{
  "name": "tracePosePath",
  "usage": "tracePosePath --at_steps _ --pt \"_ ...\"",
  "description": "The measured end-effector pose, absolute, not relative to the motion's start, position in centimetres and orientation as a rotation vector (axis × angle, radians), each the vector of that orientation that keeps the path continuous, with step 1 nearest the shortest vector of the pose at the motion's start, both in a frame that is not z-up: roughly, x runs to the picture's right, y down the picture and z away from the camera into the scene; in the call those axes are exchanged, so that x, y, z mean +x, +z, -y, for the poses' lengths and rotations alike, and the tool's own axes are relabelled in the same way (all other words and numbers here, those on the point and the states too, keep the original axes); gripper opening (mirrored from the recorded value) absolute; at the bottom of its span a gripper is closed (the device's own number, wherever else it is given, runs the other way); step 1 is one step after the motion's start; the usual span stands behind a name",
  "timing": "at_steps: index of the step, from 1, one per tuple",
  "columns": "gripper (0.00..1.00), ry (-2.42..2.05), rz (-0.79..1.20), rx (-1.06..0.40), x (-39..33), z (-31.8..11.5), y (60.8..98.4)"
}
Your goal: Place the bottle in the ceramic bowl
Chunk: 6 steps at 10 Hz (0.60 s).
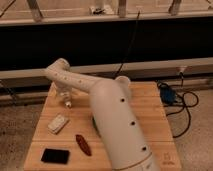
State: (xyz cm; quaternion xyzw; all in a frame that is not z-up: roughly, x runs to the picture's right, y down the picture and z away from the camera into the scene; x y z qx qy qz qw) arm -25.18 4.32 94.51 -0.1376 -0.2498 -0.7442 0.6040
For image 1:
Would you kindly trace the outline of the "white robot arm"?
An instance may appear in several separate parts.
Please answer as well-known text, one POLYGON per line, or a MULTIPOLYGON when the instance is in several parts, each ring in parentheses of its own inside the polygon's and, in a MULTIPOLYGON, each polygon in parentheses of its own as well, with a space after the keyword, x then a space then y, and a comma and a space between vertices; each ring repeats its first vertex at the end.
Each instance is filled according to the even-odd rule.
POLYGON ((45 76, 58 87, 89 94, 92 114, 113 171, 161 171, 131 108, 128 77, 110 79, 73 73, 63 58, 49 65, 45 76))

